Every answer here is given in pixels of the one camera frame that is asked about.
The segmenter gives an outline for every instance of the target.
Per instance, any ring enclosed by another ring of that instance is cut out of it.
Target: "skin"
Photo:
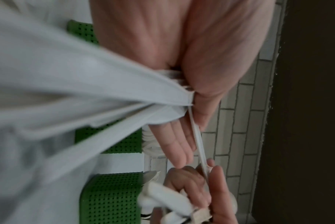
[[[206,207],[205,203],[208,202],[208,204],[210,204],[214,224],[237,224],[238,221],[232,209],[223,169],[220,166],[215,166],[213,159],[209,159],[207,163],[213,167],[209,175],[208,183],[210,194],[203,190],[203,184],[200,183],[200,178],[202,177],[202,169],[200,166],[197,167],[196,170],[190,166],[186,166],[183,169],[173,169],[169,171],[165,178],[164,185],[178,192],[184,189],[191,203],[200,208]],[[195,183],[198,187],[192,190],[189,187],[191,183]],[[155,208],[150,223],[159,224],[161,218],[161,209]]]
[[[274,0],[91,0],[90,8],[101,46],[152,69],[182,70],[203,131],[260,50]],[[187,116],[151,130],[176,168],[193,161]]]

